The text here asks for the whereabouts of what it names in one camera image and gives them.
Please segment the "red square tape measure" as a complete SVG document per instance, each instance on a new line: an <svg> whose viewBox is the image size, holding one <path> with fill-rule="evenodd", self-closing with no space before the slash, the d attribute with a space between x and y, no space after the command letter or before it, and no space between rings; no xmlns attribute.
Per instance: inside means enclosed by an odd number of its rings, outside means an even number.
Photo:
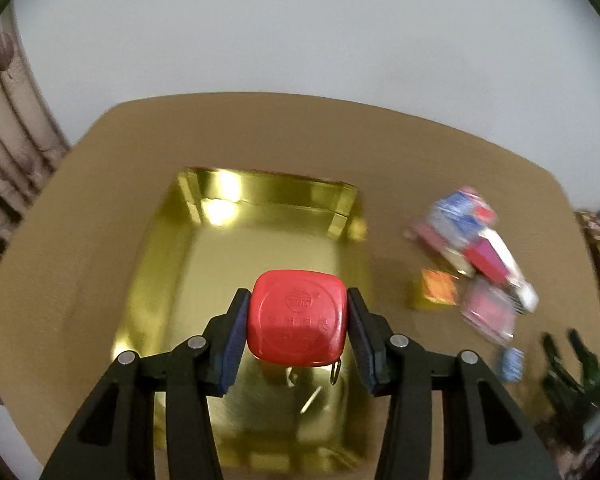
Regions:
<svg viewBox="0 0 600 480"><path fill-rule="evenodd" d="M347 289L335 275L272 270L254 283L247 344L259 360L319 367L337 362L347 330Z"/></svg>

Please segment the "small blue patterned item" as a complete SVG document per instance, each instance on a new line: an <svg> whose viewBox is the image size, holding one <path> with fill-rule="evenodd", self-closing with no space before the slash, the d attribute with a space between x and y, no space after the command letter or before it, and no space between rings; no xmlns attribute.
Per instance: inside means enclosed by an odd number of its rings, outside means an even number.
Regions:
<svg viewBox="0 0 600 480"><path fill-rule="evenodd" d="M520 382L524 374L524 352L514 347L502 350L498 360L498 377L502 382Z"/></svg>

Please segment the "silver white box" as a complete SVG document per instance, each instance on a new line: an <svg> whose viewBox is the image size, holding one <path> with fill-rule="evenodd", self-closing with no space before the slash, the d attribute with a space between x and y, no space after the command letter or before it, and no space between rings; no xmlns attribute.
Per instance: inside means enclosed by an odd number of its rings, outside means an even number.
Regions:
<svg viewBox="0 0 600 480"><path fill-rule="evenodd" d="M538 307L539 297L533 286L524 277L520 266L498 232L484 228L480 232L494 249L507 270L505 291L513 299L518 313L533 313Z"/></svg>

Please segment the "clear case with red insert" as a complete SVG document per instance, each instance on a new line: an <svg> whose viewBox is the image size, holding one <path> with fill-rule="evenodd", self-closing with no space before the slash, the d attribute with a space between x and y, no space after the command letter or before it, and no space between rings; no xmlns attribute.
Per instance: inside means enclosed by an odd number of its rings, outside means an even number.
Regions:
<svg viewBox="0 0 600 480"><path fill-rule="evenodd" d="M484 278L474 278L467 285L460 313L494 344L506 347L514 338L517 312L513 301Z"/></svg>

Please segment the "red rectangular block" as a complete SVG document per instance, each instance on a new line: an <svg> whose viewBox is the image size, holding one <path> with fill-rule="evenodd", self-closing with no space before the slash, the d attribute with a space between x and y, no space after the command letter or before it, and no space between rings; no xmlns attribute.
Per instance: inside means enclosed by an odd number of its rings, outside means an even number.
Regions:
<svg viewBox="0 0 600 480"><path fill-rule="evenodd" d="M512 275L501 257L485 238L478 238L463 250L466 260L495 285L505 285Z"/></svg>

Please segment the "small gold orange box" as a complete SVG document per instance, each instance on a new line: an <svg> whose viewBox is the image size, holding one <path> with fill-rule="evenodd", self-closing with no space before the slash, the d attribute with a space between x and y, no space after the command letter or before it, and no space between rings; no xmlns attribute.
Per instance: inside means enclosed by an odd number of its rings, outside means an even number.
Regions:
<svg viewBox="0 0 600 480"><path fill-rule="evenodd" d="M458 277L440 270L422 269L414 281L412 296L416 310L456 307L460 300Z"/></svg>

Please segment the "clear case with blue card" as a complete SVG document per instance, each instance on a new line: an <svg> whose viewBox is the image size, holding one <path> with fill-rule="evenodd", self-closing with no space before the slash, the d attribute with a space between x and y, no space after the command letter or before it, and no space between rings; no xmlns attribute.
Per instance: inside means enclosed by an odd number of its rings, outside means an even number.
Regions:
<svg viewBox="0 0 600 480"><path fill-rule="evenodd" d="M469 186L437 200L426 217L428 226L459 250L472 244L484 229L497 221L493 208Z"/></svg>

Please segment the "red tin box gold interior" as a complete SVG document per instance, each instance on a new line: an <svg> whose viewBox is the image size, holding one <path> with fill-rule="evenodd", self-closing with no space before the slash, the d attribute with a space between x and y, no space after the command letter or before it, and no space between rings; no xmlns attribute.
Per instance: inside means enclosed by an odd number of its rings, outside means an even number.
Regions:
<svg viewBox="0 0 600 480"><path fill-rule="evenodd" d="M361 192L272 174L180 172L151 219L114 353L155 356L201 336L235 299L234 382L209 399L231 477L350 474L370 445L370 400L346 337L346 291L370 289Z"/></svg>

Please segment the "beige patterned curtain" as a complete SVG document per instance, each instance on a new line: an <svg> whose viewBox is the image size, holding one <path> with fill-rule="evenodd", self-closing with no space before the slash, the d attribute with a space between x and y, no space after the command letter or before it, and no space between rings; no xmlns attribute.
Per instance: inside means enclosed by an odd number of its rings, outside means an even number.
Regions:
<svg viewBox="0 0 600 480"><path fill-rule="evenodd" d="M0 253L69 151L8 6L0 16Z"/></svg>

